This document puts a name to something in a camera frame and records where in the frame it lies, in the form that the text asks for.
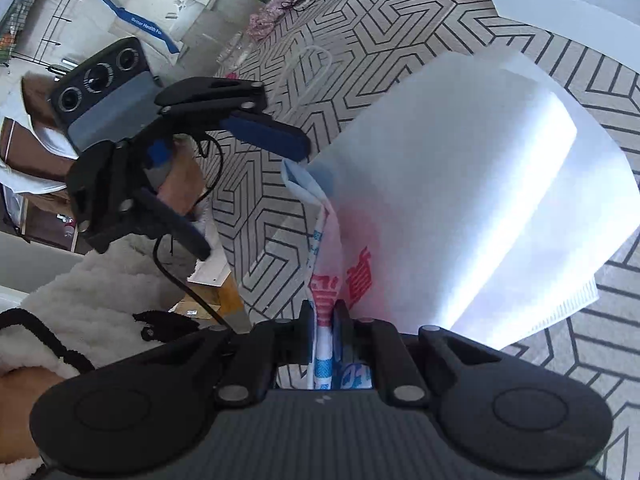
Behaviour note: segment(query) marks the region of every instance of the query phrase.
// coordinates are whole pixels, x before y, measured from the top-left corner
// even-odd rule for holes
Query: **white fluffy fabric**
[[[169,282],[151,259],[153,242],[129,236],[111,244],[106,254],[92,252],[70,273],[57,277],[28,295],[21,308],[35,314],[64,346],[92,362],[96,368],[158,346],[140,336],[143,324],[132,314],[168,311],[184,293]],[[195,259],[180,245],[161,245],[160,261],[176,278],[185,281]],[[62,378],[78,371],[56,358],[31,332],[14,326],[0,331],[0,375],[22,367],[45,367]],[[30,476],[39,460],[0,465],[0,480]]]

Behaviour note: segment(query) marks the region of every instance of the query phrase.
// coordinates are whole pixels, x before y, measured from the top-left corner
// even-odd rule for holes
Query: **gray carpet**
[[[275,86],[300,46],[334,56],[328,79],[293,122],[314,152],[328,145],[363,108],[446,50],[473,53],[491,43],[521,50],[600,121],[640,175],[638,74],[578,43],[499,18],[490,0],[318,0],[289,13],[241,71]],[[320,69],[307,57],[272,95],[288,108]],[[303,299],[301,268],[315,212],[282,187],[277,157],[220,136],[228,165],[214,204],[220,234],[253,321],[293,317]],[[282,224],[286,231],[278,231]],[[608,478],[640,476],[640,250],[633,236],[598,273],[601,299],[571,319],[507,349],[582,381],[615,416],[598,466]],[[281,375],[296,383],[303,370]]]

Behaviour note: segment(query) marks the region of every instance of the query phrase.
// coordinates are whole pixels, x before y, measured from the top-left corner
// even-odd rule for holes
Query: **geometric pattern carpet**
[[[321,69],[334,65],[288,122],[305,130],[314,154],[388,88],[447,50],[492,43],[516,48],[568,90],[606,128],[640,178],[638,74],[581,44],[498,17],[491,0],[317,0],[289,12],[251,55],[241,77],[267,83],[276,116]],[[252,321],[294,317],[316,213],[280,179],[280,159],[220,133],[226,163],[214,215]],[[607,478],[640,476],[640,248],[636,233],[596,275],[600,300],[506,351],[588,384],[607,399],[614,433],[598,468]],[[304,370],[281,372],[296,385]]]

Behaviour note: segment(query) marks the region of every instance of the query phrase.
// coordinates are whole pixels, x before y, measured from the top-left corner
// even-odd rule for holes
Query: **silver rivet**
[[[130,198],[127,198],[126,200],[122,201],[118,209],[124,213],[125,211],[128,211],[132,207],[133,207],[133,200]]]
[[[218,397],[226,402],[240,402],[249,396],[249,390],[239,384],[223,386],[218,392]]]
[[[424,397],[424,390],[420,386],[405,384],[394,390],[394,397],[403,402],[415,402]]]

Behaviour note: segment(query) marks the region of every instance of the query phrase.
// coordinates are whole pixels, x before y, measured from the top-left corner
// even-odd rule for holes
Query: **wire rack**
[[[61,22],[71,23],[72,20],[65,17],[66,10],[74,0],[59,0],[42,37],[38,41],[38,47],[31,56],[20,53],[17,50],[20,34],[25,29],[29,11],[35,0],[14,0],[4,21],[0,25],[0,64],[8,66],[12,58],[21,59],[41,66],[49,66],[44,62],[47,49],[50,46],[60,46],[61,43],[53,40],[56,30]]]

